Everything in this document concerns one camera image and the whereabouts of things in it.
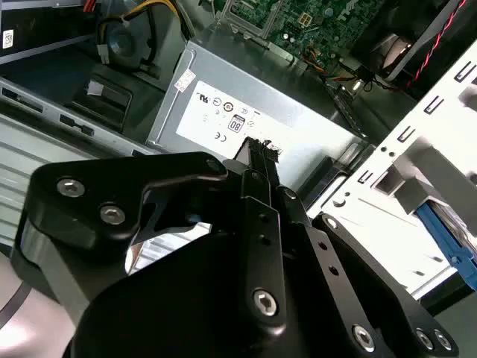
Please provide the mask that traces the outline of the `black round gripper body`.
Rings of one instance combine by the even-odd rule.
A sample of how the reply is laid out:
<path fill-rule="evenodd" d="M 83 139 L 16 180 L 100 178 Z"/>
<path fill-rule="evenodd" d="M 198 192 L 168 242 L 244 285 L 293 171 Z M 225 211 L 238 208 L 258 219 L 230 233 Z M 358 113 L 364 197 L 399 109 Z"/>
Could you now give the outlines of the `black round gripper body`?
<path fill-rule="evenodd" d="M 208 235 L 90 305 L 73 357 L 319 357 L 291 237 Z"/>

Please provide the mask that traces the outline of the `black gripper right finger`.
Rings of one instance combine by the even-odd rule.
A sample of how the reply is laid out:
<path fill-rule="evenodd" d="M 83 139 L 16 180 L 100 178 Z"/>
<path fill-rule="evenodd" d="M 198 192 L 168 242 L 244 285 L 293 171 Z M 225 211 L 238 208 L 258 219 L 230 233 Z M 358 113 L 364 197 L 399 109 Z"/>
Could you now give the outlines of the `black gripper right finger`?
<path fill-rule="evenodd" d="M 260 144 L 273 202 L 291 237 L 311 346 L 319 357 L 458 357 L 441 324 L 334 217 L 306 215 L 279 182 L 278 152 Z"/>

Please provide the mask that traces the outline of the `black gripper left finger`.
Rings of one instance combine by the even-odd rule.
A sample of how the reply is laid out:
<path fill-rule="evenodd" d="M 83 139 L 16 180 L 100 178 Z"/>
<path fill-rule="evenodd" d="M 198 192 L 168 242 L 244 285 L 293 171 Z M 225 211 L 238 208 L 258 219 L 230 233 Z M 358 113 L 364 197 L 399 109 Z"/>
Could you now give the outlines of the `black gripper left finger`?
<path fill-rule="evenodd" d="M 258 330 L 285 327 L 278 151 L 247 138 L 231 160 L 205 152 L 52 163 L 31 175 L 14 242 L 20 277 L 41 277 L 78 324 L 125 278 L 128 248 L 205 222 L 238 254 L 238 286 L 219 292 L 226 315 Z"/>

